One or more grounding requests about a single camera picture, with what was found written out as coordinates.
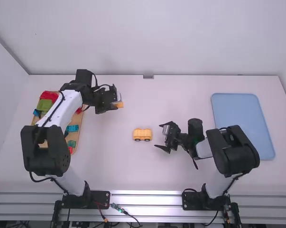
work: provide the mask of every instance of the black mounting bracket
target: black mounting bracket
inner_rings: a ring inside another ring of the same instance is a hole
[[[58,217],[61,209],[108,209],[110,206],[109,191],[89,191],[91,196],[89,201],[75,195],[65,195],[62,200],[57,200],[54,204],[54,212],[51,220],[51,228],[57,228]]]
[[[230,205],[229,196],[218,196],[209,198],[205,184],[200,192],[184,191],[182,193],[183,210],[219,210],[222,211],[225,205]]]

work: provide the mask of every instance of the wooden board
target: wooden board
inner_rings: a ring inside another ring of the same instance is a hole
[[[76,146],[75,148],[73,147],[72,149],[72,154],[75,153],[76,151],[76,148],[77,148],[77,145],[78,145],[78,141],[79,141],[79,135],[80,135],[80,129],[81,129],[81,124],[82,124],[82,119],[83,119],[83,112],[77,114],[77,113],[74,113],[74,115],[72,116],[72,119],[71,119],[71,122],[69,123],[69,125],[78,125],[79,129],[77,132],[70,132],[67,137],[65,138],[66,139],[66,143],[68,143],[69,140],[74,140],[76,141]],[[31,125],[35,125],[35,123],[39,121],[39,117],[37,116],[34,116],[33,115],[33,120],[32,120],[32,123]],[[47,144],[47,141],[44,142],[43,144],[40,144],[39,145],[40,147],[48,147],[48,144]]]

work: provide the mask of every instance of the yellow toy car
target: yellow toy car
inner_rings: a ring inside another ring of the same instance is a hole
[[[135,140],[135,141],[145,140],[147,142],[152,140],[151,129],[149,129],[149,128],[146,128],[146,129],[136,128],[136,129],[134,129],[133,140]]]

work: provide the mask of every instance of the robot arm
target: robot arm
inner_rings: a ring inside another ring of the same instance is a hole
[[[21,130],[21,143],[25,169],[37,176],[49,176],[51,180],[69,194],[77,197],[84,194],[87,183],[81,180],[69,167],[70,153],[64,132],[75,111],[82,105],[95,107],[95,113],[116,110],[121,103],[121,95],[114,85],[109,90],[97,85],[91,87],[93,73],[77,70],[75,80],[65,83],[60,95],[46,115],[34,126],[24,126]],[[48,147],[38,144],[47,140]]]
[[[176,151],[180,145],[191,156],[197,169],[196,160],[211,157],[217,168],[211,181],[205,183],[200,192],[193,189],[190,189],[193,192],[183,192],[183,209],[222,210],[223,214],[228,216],[225,208],[231,207],[235,222],[241,227],[238,206],[236,203],[230,203],[226,193],[235,180],[260,164],[256,148],[242,129],[238,125],[212,129],[206,131],[207,138],[205,138],[202,121],[199,119],[188,121],[188,134],[181,133],[178,125],[172,121],[160,127],[166,136],[165,146],[155,145],[156,147],[170,153],[171,150]]]

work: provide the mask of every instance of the blue mat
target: blue mat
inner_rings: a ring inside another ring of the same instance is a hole
[[[275,158],[276,153],[257,96],[213,94],[211,102],[217,128],[239,125],[257,149],[260,159]]]

